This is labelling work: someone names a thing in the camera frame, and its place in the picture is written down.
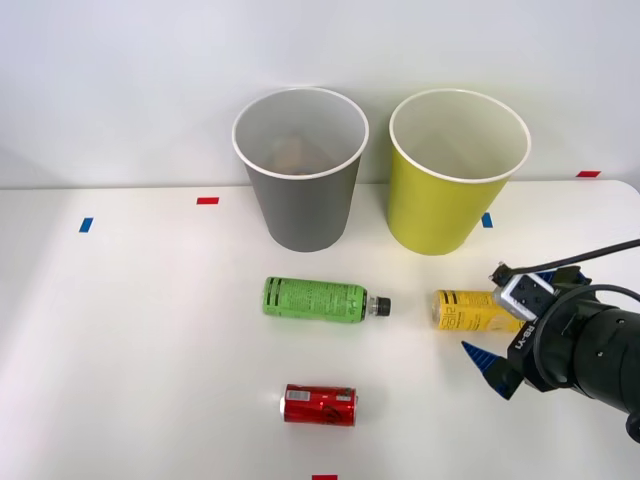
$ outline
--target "object inside cup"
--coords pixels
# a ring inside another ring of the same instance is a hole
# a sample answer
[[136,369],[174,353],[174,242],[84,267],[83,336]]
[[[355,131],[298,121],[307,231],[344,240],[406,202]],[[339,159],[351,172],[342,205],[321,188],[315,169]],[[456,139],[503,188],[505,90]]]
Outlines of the object inside cup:
[[283,175],[312,175],[336,167],[337,162],[302,135],[294,133],[274,142],[266,166]]

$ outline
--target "green plastic bottle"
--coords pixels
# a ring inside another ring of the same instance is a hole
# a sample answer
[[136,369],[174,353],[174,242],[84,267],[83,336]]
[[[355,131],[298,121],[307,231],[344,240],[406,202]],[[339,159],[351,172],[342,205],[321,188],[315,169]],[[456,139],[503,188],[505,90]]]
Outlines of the green plastic bottle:
[[276,317],[359,323],[367,314],[389,316],[391,300],[370,297],[359,285],[269,277],[264,284],[262,310]]

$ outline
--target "yellow paper cup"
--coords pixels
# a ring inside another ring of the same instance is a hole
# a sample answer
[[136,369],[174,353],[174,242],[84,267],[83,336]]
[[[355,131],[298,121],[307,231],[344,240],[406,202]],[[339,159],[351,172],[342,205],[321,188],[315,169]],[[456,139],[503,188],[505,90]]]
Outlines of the yellow paper cup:
[[529,156],[524,121],[504,103],[458,89],[407,98],[389,123],[389,228],[425,255],[458,248]]

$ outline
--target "cup rim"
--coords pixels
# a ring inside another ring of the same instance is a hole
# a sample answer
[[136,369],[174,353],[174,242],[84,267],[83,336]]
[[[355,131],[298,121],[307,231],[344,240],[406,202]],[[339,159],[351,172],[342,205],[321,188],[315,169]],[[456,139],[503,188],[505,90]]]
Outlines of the cup rim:
[[[487,177],[487,178],[458,178],[458,177],[450,177],[448,175],[444,175],[442,173],[438,173],[438,172],[436,172],[434,170],[430,170],[427,167],[425,167],[424,165],[420,165],[418,162],[416,162],[414,159],[412,159],[407,154],[407,152],[405,152],[400,147],[400,145],[398,144],[398,140],[396,139],[396,135],[395,135],[395,132],[394,132],[394,123],[395,123],[396,116],[398,115],[400,110],[402,110],[402,108],[406,104],[408,104],[409,102],[415,100],[416,98],[422,97],[423,95],[429,95],[429,94],[432,94],[432,93],[443,93],[443,92],[456,92],[456,93],[466,93],[466,94],[470,94],[470,95],[475,95],[477,97],[484,98],[485,100],[489,100],[490,102],[495,103],[499,107],[501,107],[501,108],[505,109],[507,112],[509,112],[518,121],[518,123],[520,123],[520,126],[522,127],[522,130],[524,131],[525,137],[527,139],[527,151],[522,156],[522,160],[520,160],[520,162],[518,162],[518,164],[515,167],[513,167],[511,170],[508,170],[505,173],[501,173],[500,175],[496,175],[495,177]],[[411,165],[413,165],[417,169],[423,171],[424,173],[427,173],[427,174],[432,175],[434,177],[440,178],[442,180],[447,180],[449,182],[455,182],[455,183],[475,183],[475,184],[493,183],[493,182],[497,182],[498,180],[502,180],[504,178],[508,178],[511,175],[513,175],[518,169],[520,169],[520,167],[522,167],[522,165],[524,165],[524,163],[527,161],[527,158],[529,158],[529,154],[531,153],[531,133],[529,132],[529,128],[527,127],[527,124],[524,122],[524,120],[522,120],[520,115],[518,115],[511,107],[509,107],[508,105],[502,103],[500,100],[496,100],[495,98],[490,97],[489,95],[485,95],[484,93],[474,92],[473,90],[465,90],[463,88],[435,88],[435,89],[432,89],[432,90],[423,90],[422,92],[418,92],[418,93],[416,93],[414,95],[411,95],[410,97],[406,98],[404,101],[402,101],[402,103],[400,103],[400,105],[398,105],[396,107],[396,109],[391,114],[391,120],[389,120],[389,134],[391,135],[391,141],[393,142],[393,146],[398,150],[398,152],[400,152],[400,154],[404,157],[404,159],[407,160]]]
[[[334,95],[346,101],[349,105],[351,105],[355,109],[356,112],[358,112],[358,114],[360,115],[360,118],[362,119],[362,122],[364,123],[364,137],[362,139],[362,144],[360,145],[360,148],[358,148],[358,150],[356,151],[355,154],[353,154],[353,156],[351,156],[348,160],[342,162],[340,165],[337,165],[329,170],[325,170],[323,172],[318,172],[318,173],[312,173],[308,175],[285,175],[284,173],[272,172],[265,168],[259,167],[258,165],[250,161],[247,157],[245,157],[245,155],[240,150],[240,147],[238,146],[238,142],[236,139],[236,130],[244,114],[247,113],[247,111],[249,111],[249,109],[253,107],[255,104],[257,104],[258,102],[261,102],[262,100],[265,100],[266,98],[269,98],[273,95],[278,95],[280,93],[290,92],[294,90],[306,90],[306,91],[321,92],[321,93],[328,93],[328,94]],[[250,102],[248,105],[246,105],[240,111],[235,121],[233,122],[233,128],[231,129],[231,142],[233,143],[233,149],[235,150],[236,154],[245,163],[245,165],[251,167],[253,170],[257,172],[262,173],[263,175],[267,175],[269,177],[274,177],[274,178],[280,178],[282,180],[313,180],[315,178],[322,178],[322,177],[331,175],[333,173],[339,172],[340,170],[347,168],[349,165],[355,162],[358,158],[360,158],[360,156],[362,155],[362,152],[367,146],[367,143],[369,142],[369,120],[367,119],[367,116],[364,114],[364,112],[356,102],[351,100],[349,97],[342,95],[341,93],[334,92],[333,90],[320,88],[320,87],[287,87],[287,88],[281,88],[279,90],[267,93],[266,95],[262,95],[261,97],[256,98],[255,100]]]

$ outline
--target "table surface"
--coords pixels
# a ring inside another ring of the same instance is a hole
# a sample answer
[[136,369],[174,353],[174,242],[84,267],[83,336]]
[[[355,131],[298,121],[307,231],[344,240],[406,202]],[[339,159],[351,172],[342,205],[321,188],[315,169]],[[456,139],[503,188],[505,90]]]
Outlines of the table surface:
[[[504,401],[460,341],[504,354],[512,335],[438,331],[430,301],[491,289],[499,261],[637,238],[640,195],[510,183],[493,228],[440,257],[393,239],[385,197],[358,186],[344,236],[296,253],[269,237],[247,187],[1,191],[0,478],[637,479],[625,414],[524,385]],[[583,269],[640,290],[640,251]],[[391,297],[392,315],[267,317],[270,275],[357,283]],[[356,387],[357,426],[283,423],[286,383]]]

